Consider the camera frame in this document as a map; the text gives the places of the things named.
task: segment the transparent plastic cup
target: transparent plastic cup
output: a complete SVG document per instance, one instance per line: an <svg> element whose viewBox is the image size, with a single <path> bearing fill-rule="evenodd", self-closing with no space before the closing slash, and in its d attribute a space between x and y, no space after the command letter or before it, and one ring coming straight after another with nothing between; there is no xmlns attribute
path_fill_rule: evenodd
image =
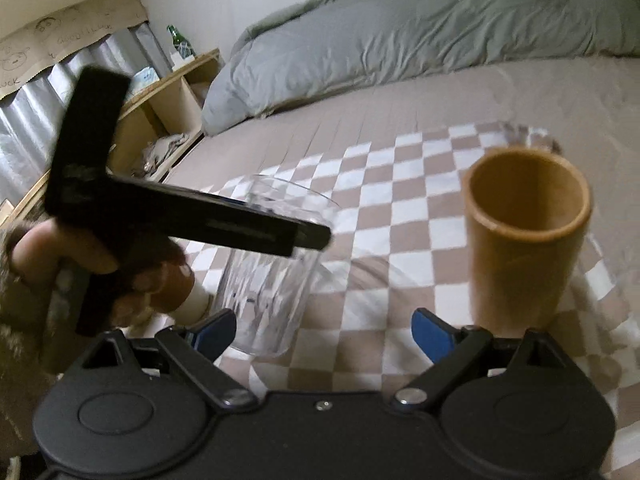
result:
<svg viewBox="0 0 640 480"><path fill-rule="evenodd" d="M306 187L254 176L246 202L264 211L333 227L338 205ZM218 287L215 309L238 318L232 347L254 356L286 352L300 326L319 251L296 248L292 257L233 250Z"/></svg>

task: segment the brown cup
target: brown cup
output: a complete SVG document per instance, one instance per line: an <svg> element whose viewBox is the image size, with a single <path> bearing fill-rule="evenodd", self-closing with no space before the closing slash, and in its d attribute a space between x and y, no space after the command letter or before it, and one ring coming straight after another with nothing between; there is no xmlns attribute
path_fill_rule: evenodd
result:
<svg viewBox="0 0 640 480"><path fill-rule="evenodd" d="M493 150L463 179L474 323L500 337L545 328L591 217L584 175L559 155Z"/></svg>

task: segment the silver curtain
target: silver curtain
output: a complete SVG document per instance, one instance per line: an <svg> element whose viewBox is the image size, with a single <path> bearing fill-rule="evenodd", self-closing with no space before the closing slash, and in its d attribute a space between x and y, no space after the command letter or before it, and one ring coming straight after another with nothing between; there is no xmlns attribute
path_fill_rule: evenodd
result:
<svg viewBox="0 0 640 480"><path fill-rule="evenodd" d="M17 205L47 171L64 103L89 64L129 75L147 66L160 77L171 72L148 23L142 23L79 50L0 100L0 203Z"/></svg>

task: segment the blue gripper pad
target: blue gripper pad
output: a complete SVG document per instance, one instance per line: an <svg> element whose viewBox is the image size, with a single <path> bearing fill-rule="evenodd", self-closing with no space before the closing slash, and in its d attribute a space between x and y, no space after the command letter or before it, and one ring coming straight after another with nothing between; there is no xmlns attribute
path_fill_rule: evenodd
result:
<svg viewBox="0 0 640 480"><path fill-rule="evenodd" d="M457 333L458 330L425 308L416 310L411 318L414 341L434 364L453 351Z"/></svg>

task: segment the folded gray comforter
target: folded gray comforter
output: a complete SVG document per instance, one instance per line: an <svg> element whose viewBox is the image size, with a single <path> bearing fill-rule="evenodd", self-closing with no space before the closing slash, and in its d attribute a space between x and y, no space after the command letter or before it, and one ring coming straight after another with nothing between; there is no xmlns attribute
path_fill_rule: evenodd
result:
<svg viewBox="0 0 640 480"><path fill-rule="evenodd" d="M204 128L424 74L593 54L640 55L640 0L309 0L243 33Z"/></svg>

